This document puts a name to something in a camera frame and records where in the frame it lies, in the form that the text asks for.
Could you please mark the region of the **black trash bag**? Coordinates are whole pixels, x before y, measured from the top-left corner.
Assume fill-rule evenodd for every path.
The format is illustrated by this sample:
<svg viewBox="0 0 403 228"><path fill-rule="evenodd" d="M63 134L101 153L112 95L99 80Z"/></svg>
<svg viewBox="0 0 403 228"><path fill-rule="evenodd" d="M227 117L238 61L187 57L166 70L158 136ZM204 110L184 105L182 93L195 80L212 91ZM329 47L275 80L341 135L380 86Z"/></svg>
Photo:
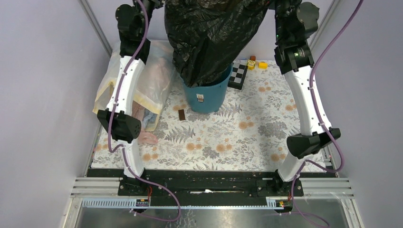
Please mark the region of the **black trash bag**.
<svg viewBox="0 0 403 228"><path fill-rule="evenodd" d="M217 81L257 33L268 8L268 0L167 0L165 30L185 85Z"/></svg>

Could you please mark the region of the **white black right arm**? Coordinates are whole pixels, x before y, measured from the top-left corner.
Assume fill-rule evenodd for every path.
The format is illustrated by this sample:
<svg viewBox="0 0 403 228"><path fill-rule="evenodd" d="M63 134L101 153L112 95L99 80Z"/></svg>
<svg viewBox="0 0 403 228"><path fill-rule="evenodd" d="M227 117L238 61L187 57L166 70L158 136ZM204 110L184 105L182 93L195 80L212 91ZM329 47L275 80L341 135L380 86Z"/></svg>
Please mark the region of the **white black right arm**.
<svg viewBox="0 0 403 228"><path fill-rule="evenodd" d="M291 185L303 162L338 139L341 132L328 120L311 75L314 58L307 42L318 30L319 8L301 0L274 0L275 60L288 83L297 106L300 133L287 137L288 155L276 170L274 187Z"/></svg>

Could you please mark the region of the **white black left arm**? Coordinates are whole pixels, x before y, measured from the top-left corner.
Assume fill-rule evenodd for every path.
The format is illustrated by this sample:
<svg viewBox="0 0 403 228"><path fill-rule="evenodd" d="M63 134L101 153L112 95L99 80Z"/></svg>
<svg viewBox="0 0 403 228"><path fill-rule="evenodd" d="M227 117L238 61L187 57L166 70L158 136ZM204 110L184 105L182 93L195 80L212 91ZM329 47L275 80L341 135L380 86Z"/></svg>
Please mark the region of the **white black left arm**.
<svg viewBox="0 0 403 228"><path fill-rule="evenodd" d="M97 112L98 120L108 133L109 151L121 150L124 175L139 188L151 182L142 177L145 168L138 145L142 122L132 116L133 97L149 56L147 33L152 13L163 4L162 0L135 0L133 5L123 4L116 9L120 37L119 71L106 108Z"/></svg>

